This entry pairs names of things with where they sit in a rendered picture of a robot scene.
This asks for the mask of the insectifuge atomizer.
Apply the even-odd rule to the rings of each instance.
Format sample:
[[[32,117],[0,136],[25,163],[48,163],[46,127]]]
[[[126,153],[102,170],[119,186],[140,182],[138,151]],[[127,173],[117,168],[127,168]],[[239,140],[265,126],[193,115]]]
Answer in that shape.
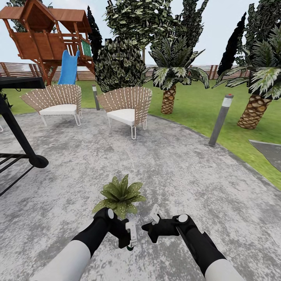
[[[127,246],[127,249],[129,251],[132,251],[134,249],[134,246],[132,245],[132,242],[130,241],[130,245]]]

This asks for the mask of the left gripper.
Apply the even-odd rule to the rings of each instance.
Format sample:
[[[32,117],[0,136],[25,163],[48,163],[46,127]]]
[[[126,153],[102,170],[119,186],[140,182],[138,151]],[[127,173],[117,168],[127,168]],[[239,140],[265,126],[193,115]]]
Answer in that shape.
[[[121,226],[117,233],[113,234],[119,239],[119,248],[123,249],[130,245],[130,233],[125,229],[125,224],[129,222],[128,219],[120,220]]]

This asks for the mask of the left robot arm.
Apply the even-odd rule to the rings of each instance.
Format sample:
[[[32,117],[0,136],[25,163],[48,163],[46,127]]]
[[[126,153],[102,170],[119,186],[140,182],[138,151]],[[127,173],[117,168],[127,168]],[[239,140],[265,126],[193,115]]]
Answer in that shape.
[[[135,222],[120,220],[108,207],[101,208],[78,230],[71,242],[30,281],[80,281],[107,232],[119,239],[119,248],[137,246]]]

